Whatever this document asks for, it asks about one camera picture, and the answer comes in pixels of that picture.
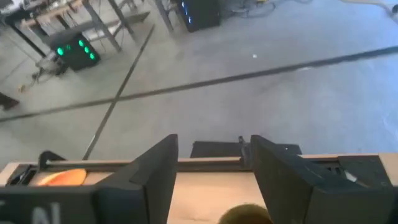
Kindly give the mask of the orange cloth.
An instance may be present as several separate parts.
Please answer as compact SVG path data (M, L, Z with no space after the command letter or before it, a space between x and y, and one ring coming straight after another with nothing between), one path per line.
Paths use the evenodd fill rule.
M57 172L43 178L36 186L76 186L82 185L86 179L87 171L84 169L71 169Z

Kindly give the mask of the grey table leg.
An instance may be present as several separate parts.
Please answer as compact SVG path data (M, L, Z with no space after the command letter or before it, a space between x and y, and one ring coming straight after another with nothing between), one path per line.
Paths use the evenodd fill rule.
M167 30L169 32L173 32L174 28L173 28L172 23L171 23L170 18L169 18L169 10L167 10L165 8L162 0L153 0L153 1L154 1L155 5L156 5L156 7L157 7L157 9L158 9L158 11L160 13L160 16L162 17L162 19L163 19L163 21L164 21L164 23L166 25Z

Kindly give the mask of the black computer tower green lights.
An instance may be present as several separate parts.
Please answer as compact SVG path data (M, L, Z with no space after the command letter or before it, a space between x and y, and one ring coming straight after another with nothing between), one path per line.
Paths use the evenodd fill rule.
M75 72L94 67L101 59L81 32L53 34L47 37L46 43Z

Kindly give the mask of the dark blurry object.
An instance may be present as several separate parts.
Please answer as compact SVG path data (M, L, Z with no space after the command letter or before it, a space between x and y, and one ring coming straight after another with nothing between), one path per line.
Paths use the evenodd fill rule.
M4 111L9 110L19 104L18 100L15 100L0 92L0 106Z

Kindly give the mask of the black flat plate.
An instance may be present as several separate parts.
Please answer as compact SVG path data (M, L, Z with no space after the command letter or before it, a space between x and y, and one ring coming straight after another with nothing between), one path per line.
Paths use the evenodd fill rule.
M268 144L271 149L278 149L290 154L301 155L302 151L296 144ZM193 143L191 158L205 157L241 157L243 155L253 155L259 144L254 145L255 149L249 142L213 142L213 141L195 141Z

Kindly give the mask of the black computer tower blue lights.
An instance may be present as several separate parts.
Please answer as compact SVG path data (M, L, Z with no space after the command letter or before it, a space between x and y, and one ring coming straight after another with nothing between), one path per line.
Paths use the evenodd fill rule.
M219 26L219 0L176 0L179 12L189 32Z

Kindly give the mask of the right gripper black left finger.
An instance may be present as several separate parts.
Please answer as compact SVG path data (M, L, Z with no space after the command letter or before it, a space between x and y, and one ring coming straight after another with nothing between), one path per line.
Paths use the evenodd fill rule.
M170 134L95 184L99 224L167 224L177 176L178 136Z

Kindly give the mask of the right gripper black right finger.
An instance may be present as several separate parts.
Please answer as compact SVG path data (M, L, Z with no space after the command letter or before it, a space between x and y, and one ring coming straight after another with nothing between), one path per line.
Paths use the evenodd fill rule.
M316 161L258 135L251 147L274 224L394 224L394 186L378 156Z

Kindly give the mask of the metal frame workbench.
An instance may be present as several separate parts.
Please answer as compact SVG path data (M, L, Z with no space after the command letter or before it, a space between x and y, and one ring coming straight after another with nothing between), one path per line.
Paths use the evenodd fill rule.
M126 30L132 38L135 38L131 25L144 22L150 14L149 11L139 11L134 0L105 0L116 14L114 20L105 22L100 16L100 11L93 7L93 1L95 0L0 0L0 22L9 26L44 58L47 54L21 31L22 27L30 28L47 45L68 35L95 30L97 36L92 38L92 41L108 39L114 48L120 51L121 46L116 41L117 34ZM81 7L90 15L90 20L73 27L69 26L62 16L68 12L76 13ZM64 30L48 35L41 25L53 18L64 26Z

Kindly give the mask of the large olive green glazed mug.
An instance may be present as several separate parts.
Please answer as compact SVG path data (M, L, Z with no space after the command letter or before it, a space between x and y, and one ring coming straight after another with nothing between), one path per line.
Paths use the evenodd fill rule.
M227 210L218 224L274 224L268 210L256 204L237 205Z

